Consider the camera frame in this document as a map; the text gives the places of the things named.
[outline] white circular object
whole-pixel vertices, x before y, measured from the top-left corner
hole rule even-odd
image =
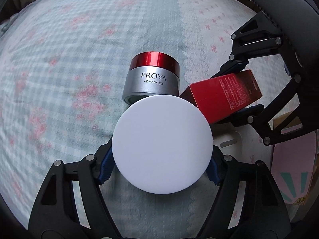
[[[112,151],[119,171],[131,184],[168,194],[191,186],[205,172],[213,135],[193,104],[176,96],[154,95],[122,114]]]

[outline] teal stripe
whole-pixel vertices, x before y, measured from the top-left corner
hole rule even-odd
[[[306,182],[307,182],[308,172],[302,172],[301,173],[301,190],[300,193],[304,193]]]
[[[284,200],[287,200],[288,202],[292,202],[292,199],[289,198],[285,193],[283,193],[282,191],[280,191],[281,196]]]
[[[286,182],[292,197],[295,198],[297,196],[297,194],[296,194],[295,186],[293,185],[293,181],[292,181],[292,177],[291,177],[290,172],[281,172],[280,175],[284,179],[284,181]]]

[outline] checkered fabric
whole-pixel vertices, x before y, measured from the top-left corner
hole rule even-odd
[[[236,0],[37,0],[23,9],[0,38],[0,193],[18,220],[27,227],[54,160],[78,161],[112,136],[135,55],[173,56],[183,91],[219,70],[230,35],[254,14]],[[280,56],[251,60],[248,69],[263,93],[257,103],[268,105],[289,81]],[[296,100],[283,112],[294,107]],[[270,165],[271,148],[256,132],[235,130],[240,160]],[[154,195],[115,170],[101,190],[123,237],[168,239],[197,234],[217,187],[203,175],[183,191]],[[75,197],[88,226],[77,186]]]

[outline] silver jar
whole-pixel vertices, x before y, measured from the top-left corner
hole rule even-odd
[[[161,52],[144,52],[131,62],[122,99],[129,105],[152,95],[179,96],[180,66]]]

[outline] brand logo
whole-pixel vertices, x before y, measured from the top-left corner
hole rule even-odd
[[[159,75],[159,74],[156,74],[156,73],[149,73],[149,72],[143,72],[142,75],[141,75],[141,78],[142,77],[149,77],[149,78],[152,78],[152,79],[157,79],[159,78],[159,80],[165,80],[166,81],[166,78],[164,75]]]

